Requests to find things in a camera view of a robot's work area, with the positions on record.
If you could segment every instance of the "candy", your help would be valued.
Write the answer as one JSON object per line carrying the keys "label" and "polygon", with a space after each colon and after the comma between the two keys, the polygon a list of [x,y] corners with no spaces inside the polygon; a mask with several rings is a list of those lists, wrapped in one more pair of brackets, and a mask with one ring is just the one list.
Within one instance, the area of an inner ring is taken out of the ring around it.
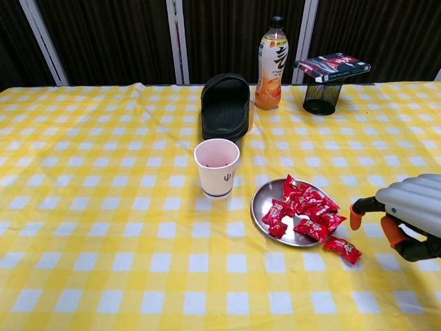
{"label": "candy", "polygon": [[302,195],[304,197],[313,197],[316,199],[322,199],[322,197],[315,191],[312,186],[309,186],[305,191],[303,191]]}
{"label": "candy", "polygon": [[282,201],[289,203],[294,196],[301,195],[304,189],[299,188],[299,186],[299,183],[288,174],[285,183],[283,184]]}
{"label": "candy", "polygon": [[329,206],[330,212],[336,212],[340,209],[340,206],[337,203],[333,202],[329,197],[323,198],[323,204]]}
{"label": "candy", "polygon": [[302,214],[306,209],[312,208],[315,205],[320,205],[321,203],[322,199],[314,197],[294,197],[291,206],[297,214]]}
{"label": "candy", "polygon": [[320,217],[330,211],[331,207],[328,205],[315,205],[312,208],[306,209],[303,213],[309,216],[312,221],[318,223]]}
{"label": "candy", "polygon": [[276,238],[282,238],[285,234],[286,230],[288,228],[288,225],[282,222],[273,223],[269,226],[268,232],[270,235]]}
{"label": "candy", "polygon": [[324,225],[314,223],[309,219],[302,219],[298,225],[294,227],[294,231],[306,234],[322,243],[329,235],[328,228]]}
{"label": "candy", "polygon": [[334,213],[328,213],[322,215],[318,220],[317,223],[323,224],[328,227],[328,230],[330,232],[334,231],[344,220],[346,217],[334,214]]}
{"label": "candy", "polygon": [[262,217],[262,222],[268,225],[278,223],[282,221],[284,216],[294,216],[294,211],[290,205],[273,199],[273,206],[269,209],[268,213]]}
{"label": "candy", "polygon": [[350,264],[356,264],[363,253],[357,250],[351,243],[344,239],[331,236],[325,244],[325,249],[339,254],[342,258],[348,260]]}

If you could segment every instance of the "slipper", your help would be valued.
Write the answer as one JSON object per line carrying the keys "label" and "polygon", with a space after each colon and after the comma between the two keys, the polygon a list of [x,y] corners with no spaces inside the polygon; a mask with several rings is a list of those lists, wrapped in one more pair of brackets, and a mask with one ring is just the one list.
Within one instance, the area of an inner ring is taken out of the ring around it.
{"label": "slipper", "polygon": [[239,74],[218,74],[201,94],[202,137],[237,141],[248,131],[249,86]]}

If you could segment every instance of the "white frame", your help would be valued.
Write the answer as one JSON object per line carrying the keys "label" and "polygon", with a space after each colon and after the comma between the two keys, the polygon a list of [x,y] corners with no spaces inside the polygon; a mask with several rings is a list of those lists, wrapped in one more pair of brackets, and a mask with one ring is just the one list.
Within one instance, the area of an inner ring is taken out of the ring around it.
{"label": "white frame", "polygon": [[441,68],[440,68],[440,71],[438,71],[438,73],[433,81],[441,81]]}
{"label": "white frame", "polygon": [[35,1],[19,1],[56,85],[69,85],[69,81],[66,77],[63,66],[61,65],[60,58],[58,58],[58,54],[54,48],[54,45],[52,44],[52,40],[48,34],[48,30],[46,29],[43,19],[41,18],[40,10],[38,9]]}
{"label": "white frame", "polygon": [[187,39],[185,37],[184,9],[182,0],[174,0],[176,3],[176,18],[178,22],[179,46],[181,47],[181,65],[184,84],[190,84],[188,75]]}
{"label": "white frame", "polygon": [[172,42],[174,76],[176,77],[176,84],[182,84],[181,59],[179,55],[178,45],[178,30],[176,24],[176,13],[174,0],[165,0],[167,4],[168,26],[170,29],[170,41]]}
{"label": "white frame", "polygon": [[[305,1],[295,61],[306,59],[308,57],[309,45],[311,44],[312,32],[316,20],[317,7],[318,0]],[[303,82],[303,76],[304,72],[302,70],[294,69],[291,84],[301,84]]]}

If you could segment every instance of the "bottle label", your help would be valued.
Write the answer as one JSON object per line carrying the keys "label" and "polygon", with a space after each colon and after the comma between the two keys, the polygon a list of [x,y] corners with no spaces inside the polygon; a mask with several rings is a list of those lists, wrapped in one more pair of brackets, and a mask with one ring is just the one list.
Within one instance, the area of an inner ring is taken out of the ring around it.
{"label": "bottle label", "polygon": [[278,103],[281,95],[283,69],[288,57],[288,40],[263,37],[258,53],[259,81],[256,97],[262,101],[274,100]]}

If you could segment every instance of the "book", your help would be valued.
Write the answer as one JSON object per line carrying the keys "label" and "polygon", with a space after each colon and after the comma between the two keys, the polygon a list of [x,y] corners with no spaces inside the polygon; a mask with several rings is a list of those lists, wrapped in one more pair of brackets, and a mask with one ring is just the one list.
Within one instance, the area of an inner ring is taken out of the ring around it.
{"label": "book", "polygon": [[371,66],[343,53],[312,57],[294,62],[294,67],[313,77],[317,83],[325,83],[355,74],[368,72]]}

